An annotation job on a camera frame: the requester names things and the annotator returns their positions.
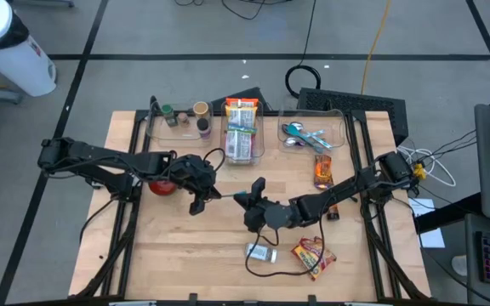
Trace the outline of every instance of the spoon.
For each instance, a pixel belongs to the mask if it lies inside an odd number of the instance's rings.
[[[304,125],[302,123],[300,123],[300,122],[291,122],[290,125],[295,126],[298,129],[298,131],[300,131],[300,132],[304,130]],[[313,138],[316,142],[318,142],[323,147],[325,147],[325,148],[327,148],[329,150],[331,150],[333,148],[333,146],[331,144],[329,144],[328,142],[326,142],[326,141],[318,138],[314,133],[307,133],[305,135],[305,137],[311,137],[311,138]]]
[[[287,148],[298,146],[298,147],[305,147],[305,142],[295,138],[295,137],[289,137],[285,139],[285,141],[282,143]]]
[[[324,149],[322,147],[319,147],[317,145],[315,145],[315,143],[313,143],[311,140],[307,139],[307,137],[305,137],[304,135],[302,135],[302,133],[299,132],[299,130],[292,124],[289,124],[287,126],[287,133],[292,135],[292,136],[296,136],[302,140],[304,140],[308,145],[312,146],[313,149],[315,150],[315,152],[319,153],[319,154],[322,154]]]

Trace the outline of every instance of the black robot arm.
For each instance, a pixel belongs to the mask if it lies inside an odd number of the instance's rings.
[[[248,230],[258,233],[265,225],[274,230],[309,226],[317,223],[333,204],[359,192],[368,192],[374,201],[388,201],[393,190],[416,183],[411,167],[400,154],[390,152],[375,162],[381,170],[376,171],[374,163],[320,194],[294,197],[288,206],[262,197],[264,178],[253,183],[251,193],[234,195],[234,200],[245,209],[244,223]]]
[[[120,199],[132,196],[135,179],[150,183],[168,180],[194,194],[190,214],[201,213],[205,201],[219,199],[214,188],[216,172],[209,161],[200,156],[177,157],[175,151],[129,154],[100,148],[69,138],[45,139],[37,161],[47,174],[71,172],[88,183],[103,184]],[[125,170],[115,174],[101,166]]]

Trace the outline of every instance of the wooden table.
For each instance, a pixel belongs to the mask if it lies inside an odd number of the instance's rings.
[[[327,124],[339,124],[338,119],[334,118],[311,119],[327,120]],[[374,155],[395,150],[386,112],[367,112],[367,120]],[[133,124],[133,111],[114,112],[105,147],[127,151]],[[215,185],[221,194],[250,190],[251,183],[260,176],[265,177],[267,182],[264,195],[273,201],[285,203],[294,196],[317,193],[318,190],[312,183],[314,157],[279,151],[280,143],[276,135],[277,117],[265,117],[264,129],[265,153],[260,163],[253,167],[224,165],[217,173]],[[357,138],[362,139],[358,125],[356,130]],[[219,145],[219,127],[216,123],[213,133],[214,141],[207,148],[161,147],[158,141],[152,140],[151,151],[174,149],[179,155],[203,156]],[[366,157],[363,151],[362,147],[364,166]],[[337,184],[353,175],[350,148],[347,144],[333,150],[332,158],[334,183]],[[402,190],[395,191],[394,195],[407,201],[407,195]],[[106,190],[95,190],[89,214],[107,202],[108,197]],[[319,301],[376,300],[359,204],[351,200],[340,202],[340,220],[323,223],[327,248],[338,259],[317,281],[312,281],[305,275],[258,278],[249,274],[244,267],[244,247],[246,243],[254,242],[256,234],[247,232],[243,225],[242,208],[231,198],[225,198],[209,202],[206,204],[205,212],[192,217],[188,214],[191,200],[192,195],[184,191],[162,198],[152,194],[148,187],[144,188],[126,299],[186,300],[189,294],[194,292],[200,300],[220,301],[305,301],[310,294],[315,294]],[[102,265],[104,259],[101,257],[106,258],[116,207],[117,205],[113,205],[108,208],[86,229],[70,294],[83,289]],[[409,207],[391,201],[385,206],[385,211],[396,261],[418,289],[430,295]],[[263,234],[273,237],[273,233],[268,229],[265,229]],[[303,270],[301,263],[290,250],[301,237],[312,238],[315,235],[320,235],[317,224],[303,229],[280,230],[281,245],[277,247],[276,263],[251,260],[251,269],[260,273]],[[385,296],[390,296],[386,265],[380,256],[379,262],[384,278]],[[120,263],[117,263],[111,292],[116,292],[120,268]]]

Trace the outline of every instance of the granola bar wrapper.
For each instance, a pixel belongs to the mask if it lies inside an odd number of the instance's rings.
[[[315,156],[315,177],[313,184],[319,190],[327,190],[333,187],[332,157],[327,155]]]
[[[300,262],[307,268],[311,269],[319,260],[319,255],[322,250],[322,239],[315,237],[313,240],[302,238],[298,245],[291,251]],[[330,252],[326,246],[322,255],[321,262],[310,272],[310,278],[315,281],[321,273],[328,267],[330,263],[336,261],[336,256]]]

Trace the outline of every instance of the white trash can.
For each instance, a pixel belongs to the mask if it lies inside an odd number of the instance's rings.
[[[56,66],[5,0],[0,0],[0,73],[32,97],[56,88]]]

